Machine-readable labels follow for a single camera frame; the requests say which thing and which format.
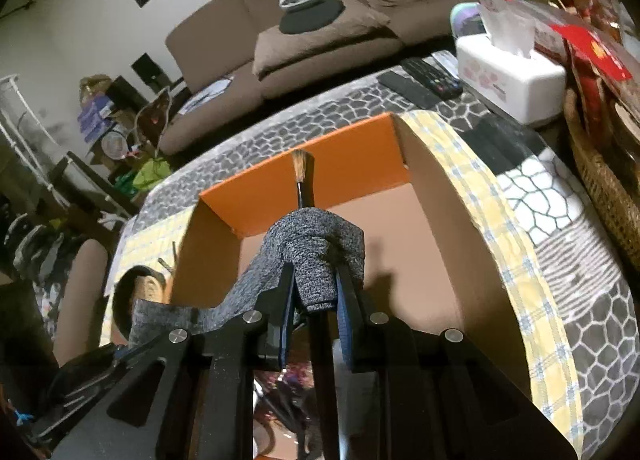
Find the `dark wooden brush pen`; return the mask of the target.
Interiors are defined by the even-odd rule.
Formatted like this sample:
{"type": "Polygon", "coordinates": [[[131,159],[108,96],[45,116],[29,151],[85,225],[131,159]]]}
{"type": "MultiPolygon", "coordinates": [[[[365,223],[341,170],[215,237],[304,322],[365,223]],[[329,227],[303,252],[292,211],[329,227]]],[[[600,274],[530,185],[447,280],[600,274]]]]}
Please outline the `dark wooden brush pen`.
{"type": "Polygon", "coordinates": [[[332,338],[329,310],[335,301],[335,283],[330,278],[329,217],[312,204],[314,158],[305,150],[292,153],[297,191],[298,236],[294,243],[295,277],[307,310],[308,337],[314,389],[322,437],[323,455],[340,456],[332,338]]]}

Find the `bag of coloured rubber bands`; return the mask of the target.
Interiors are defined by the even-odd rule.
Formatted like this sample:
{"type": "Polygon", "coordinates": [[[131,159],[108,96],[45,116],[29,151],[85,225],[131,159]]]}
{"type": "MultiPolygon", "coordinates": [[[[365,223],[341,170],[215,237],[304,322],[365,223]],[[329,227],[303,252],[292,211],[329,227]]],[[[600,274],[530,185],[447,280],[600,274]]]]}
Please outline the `bag of coloured rubber bands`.
{"type": "Polygon", "coordinates": [[[254,388],[257,390],[259,402],[282,423],[307,419],[304,402],[310,388],[301,384],[295,374],[286,370],[258,371],[254,376],[254,388]]]}

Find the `orange cardboard box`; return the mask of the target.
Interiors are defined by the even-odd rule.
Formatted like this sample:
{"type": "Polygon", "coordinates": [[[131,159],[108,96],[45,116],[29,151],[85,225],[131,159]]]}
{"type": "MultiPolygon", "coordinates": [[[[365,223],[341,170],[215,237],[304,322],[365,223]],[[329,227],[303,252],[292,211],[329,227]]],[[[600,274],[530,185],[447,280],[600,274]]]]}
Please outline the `orange cardboard box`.
{"type": "Polygon", "coordinates": [[[536,416],[497,261],[392,115],[204,191],[169,302],[203,353],[200,459],[250,458],[255,373],[283,369],[300,340],[329,459],[512,459],[536,416]]]}

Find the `yellow plaid tablecloth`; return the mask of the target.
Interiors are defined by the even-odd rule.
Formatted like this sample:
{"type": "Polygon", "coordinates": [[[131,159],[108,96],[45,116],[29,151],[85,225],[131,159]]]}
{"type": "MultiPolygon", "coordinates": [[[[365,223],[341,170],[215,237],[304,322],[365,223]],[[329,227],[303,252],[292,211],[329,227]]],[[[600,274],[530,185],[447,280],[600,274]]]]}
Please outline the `yellow plaid tablecloth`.
{"type": "MultiPolygon", "coordinates": [[[[582,452],[582,403],[560,311],[494,173],[433,112],[382,114],[312,139],[314,200],[363,232],[363,287],[430,333],[457,327],[582,452]]],[[[122,239],[115,277],[171,266],[167,301],[218,305],[267,229],[296,206],[290,153],[122,239]]]]}

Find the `black remote control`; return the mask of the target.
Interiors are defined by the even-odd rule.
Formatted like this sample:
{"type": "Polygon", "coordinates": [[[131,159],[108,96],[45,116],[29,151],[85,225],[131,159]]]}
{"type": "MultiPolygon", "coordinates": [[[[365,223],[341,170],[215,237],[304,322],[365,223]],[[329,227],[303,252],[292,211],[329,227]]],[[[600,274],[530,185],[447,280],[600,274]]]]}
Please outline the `black remote control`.
{"type": "Polygon", "coordinates": [[[451,77],[447,72],[428,64],[422,58],[405,58],[400,62],[400,66],[414,80],[444,101],[458,98],[463,92],[458,80],[451,77]]]}

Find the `brown sofa cushion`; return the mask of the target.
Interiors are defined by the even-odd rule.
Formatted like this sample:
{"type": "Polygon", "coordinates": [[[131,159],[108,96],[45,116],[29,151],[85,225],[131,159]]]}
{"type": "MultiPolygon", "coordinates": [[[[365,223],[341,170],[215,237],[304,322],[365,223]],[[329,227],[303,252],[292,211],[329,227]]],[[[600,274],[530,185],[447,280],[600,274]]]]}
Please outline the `brown sofa cushion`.
{"type": "Polygon", "coordinates": [[[279,26],[262,31],[256,41],[253,74],[262,79],[281,67],[362,39],[390,24],[387,15],[357,0],[342,3],[345,9],[328,26],[303,34],[285,34],[279,26]]]}

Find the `brown sofa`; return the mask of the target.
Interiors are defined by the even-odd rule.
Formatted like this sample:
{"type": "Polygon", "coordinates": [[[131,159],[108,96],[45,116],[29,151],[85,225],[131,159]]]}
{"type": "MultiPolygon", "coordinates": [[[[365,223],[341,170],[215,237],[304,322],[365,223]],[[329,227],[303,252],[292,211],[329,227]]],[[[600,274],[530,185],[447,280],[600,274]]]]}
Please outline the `brown sofa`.
{"type": "Polygon", "coordinates": [[[328,83],[450,36],[468,0],[212,0],[166,39],[186,87],[228,86],[160,137],[167,156],[201,153],[229,125],[250,121],[328,83]]]}

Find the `white tissue box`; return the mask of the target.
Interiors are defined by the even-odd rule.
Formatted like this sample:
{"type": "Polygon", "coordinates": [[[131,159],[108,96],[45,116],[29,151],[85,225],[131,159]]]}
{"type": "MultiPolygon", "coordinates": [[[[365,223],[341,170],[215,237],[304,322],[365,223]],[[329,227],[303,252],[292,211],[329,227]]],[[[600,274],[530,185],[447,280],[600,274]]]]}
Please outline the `white tissue box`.
{"type": "Polygon", "coordinates": [[[533,51],[529,57],[496,48],[488,35],[457,38],[463,83],[522,124],[543,124],[561,113],[566,87],[563,66],[533,51]]]}

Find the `black cushion with white device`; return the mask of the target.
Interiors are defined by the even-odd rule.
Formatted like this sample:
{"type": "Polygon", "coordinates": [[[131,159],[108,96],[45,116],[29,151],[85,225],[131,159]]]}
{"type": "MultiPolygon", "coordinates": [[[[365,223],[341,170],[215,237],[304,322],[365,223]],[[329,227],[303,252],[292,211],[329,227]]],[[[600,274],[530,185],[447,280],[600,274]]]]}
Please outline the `black cushion with white device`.
{"type": "Polygon", "coordinates": [[[345,5],[342,0],[279,0],[279,8],[282,34],[299,35],[329,26],[344,12],[345,5]]]}

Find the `wicker basket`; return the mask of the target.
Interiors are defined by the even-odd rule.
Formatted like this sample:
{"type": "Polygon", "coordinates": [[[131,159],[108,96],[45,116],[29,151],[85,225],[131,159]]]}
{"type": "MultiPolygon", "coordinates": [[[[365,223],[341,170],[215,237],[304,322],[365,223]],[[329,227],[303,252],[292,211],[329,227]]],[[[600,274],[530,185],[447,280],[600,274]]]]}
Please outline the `wicker basket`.
{"type": "Polygon", "coordinates": [[[627,259],[639,267],[639,206],[594,148],[579,122],[577,93],[565,90],[563,114],[570,133],[570,147],[585,189],[605,228],[627,259]]]}

